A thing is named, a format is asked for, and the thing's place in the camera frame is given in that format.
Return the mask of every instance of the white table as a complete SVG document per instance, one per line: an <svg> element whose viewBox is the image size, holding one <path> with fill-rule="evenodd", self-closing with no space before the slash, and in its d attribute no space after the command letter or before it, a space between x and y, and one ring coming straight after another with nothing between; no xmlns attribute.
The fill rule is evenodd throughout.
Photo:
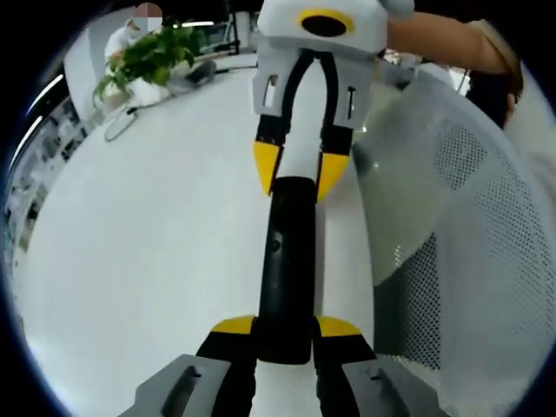
<svg viewBox="0 0 556 417"><path fill-rule="evenodd" d="M281 175L314 173L325 94L318 68L300 87ZM104 141L106 125L97 128L50 191L25 262L22 316L39 367L72 414L122 412L137 385L194 354L216 323L257 313L270 199L252 155L253 74L220 76L141 110L115 142ZM318 218L317 304L372 342L352 163ZM251 415L320 415L312 365L260 363L256 377Z"/></svg>

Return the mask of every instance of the yellow robot part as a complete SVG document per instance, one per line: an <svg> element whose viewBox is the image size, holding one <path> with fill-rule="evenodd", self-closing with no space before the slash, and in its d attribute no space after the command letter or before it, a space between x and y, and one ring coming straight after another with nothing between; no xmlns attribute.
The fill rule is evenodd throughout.
<svg viewBox="0 0 556 417"><path fill-rule="evenodd" d="M361 331L347 321L335 319L334 317L318 316L319 327L322 337L355 336Z"/></svg>
<svg viewBox="0 0 556 417"><path fill-rule="evenodd" d="M259 178L261 179L262 189L266 194L270 194L272 181L274 180L275 168L280 155L280 147L271 143L255 141L253 147L255 163Z"/></svg>
<svg viewBox="0 0 556 417"><path fill-rule="evenodd" d="M212 332L250 334L254 319L253 315L244 315L243 317L221 321L213 327Z"/></svg>
<svg viewBox="0 0 556 417"><path fill-rule="evenodd" d="M322 154L319 192L317 196L318 202L321 202L338 182L348 162L349 156L346 155Z"/></svg>

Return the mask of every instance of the black circular opening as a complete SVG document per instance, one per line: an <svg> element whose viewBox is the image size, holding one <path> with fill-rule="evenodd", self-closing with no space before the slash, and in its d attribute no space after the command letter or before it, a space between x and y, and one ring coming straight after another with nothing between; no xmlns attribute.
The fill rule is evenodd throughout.
<svg viewBox="0 0 556 417"><path fill-rule="evenodd" d="M322 37L341 36L348 30L344 23L328 16L307 17L301 25L307 32Z"/></svg>

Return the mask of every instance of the ceiling light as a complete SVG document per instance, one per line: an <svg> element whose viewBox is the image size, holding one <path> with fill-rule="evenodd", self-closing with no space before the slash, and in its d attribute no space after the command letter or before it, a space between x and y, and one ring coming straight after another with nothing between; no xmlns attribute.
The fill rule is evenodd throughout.
<svg viewBox="0 0 556 417"><path fill-rule="evenodd" d="M11 165L14 163L14 161L16 160L17 156L19 155L19 152L21 152L22 147L24 146L24 144L29 140L29 137L31 136L31 134L33 133L33 131L36 129L36 127L39 125L39 123L43 120L42 116L39 116L34 122L33 124L31 124L31 127L29 128L29 130L27 130L27 133L25 133L25 136L23 137L23 139L21 140L21 142L17 145L16 148L16 152L14 152L14 155L11 157L11 162L10 162L10 169L11 169Z"/></svg>
<svg viewBox="0 0 556 417"><path fill-rule="evenodd" d="M213 26L214 22L186 22L182 23L183 28L192 28L194 26Z"/></svg>
<svg viewBox="0 0 556 417"><path fill-rule="evenodd" d="M50 89L52 89L52 87L54 87L56 84L58 84L63 78L63 74L60 74L59 76L57 76L55 79L53 79L50 83L48 83L48 85L46 87L43 88L43 91L41 91L39 93L39 95L36 97L35 100L33 100L33 103L31 103L31 105L29 106L29 108L27 109L27 112L25 113L25 115L27 116L29 114L29 112L31 111L31 109L33 108L33 106L35 104L38 103L38 101L44 97L44 95L46 93L48 93L50 91Z"/></svg>

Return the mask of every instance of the green leaves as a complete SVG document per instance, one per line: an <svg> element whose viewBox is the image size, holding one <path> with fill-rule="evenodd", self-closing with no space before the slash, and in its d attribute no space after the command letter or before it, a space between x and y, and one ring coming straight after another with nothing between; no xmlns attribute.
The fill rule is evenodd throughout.
<svg viewBox="0 0 556 417"><path fill-rule="evenodd" d="M168 68L159 67L155 70L152 83L165 86L170 79L170 70Z"/></svg>
<svg viewBox="0 0 556 417"><path fill-rule="evenodd" d="M99 81L93 92L93 102L97 96L103 100L111 83L121 91L127 91L126 86L137 78L166 86L171 70L178 63L195 64L195 55L199 54L203 38L199 30L190 27L174 29L165 26L159 33L148 33L127 48L121 58L110 60L108 66L112 74Z"/></svg>

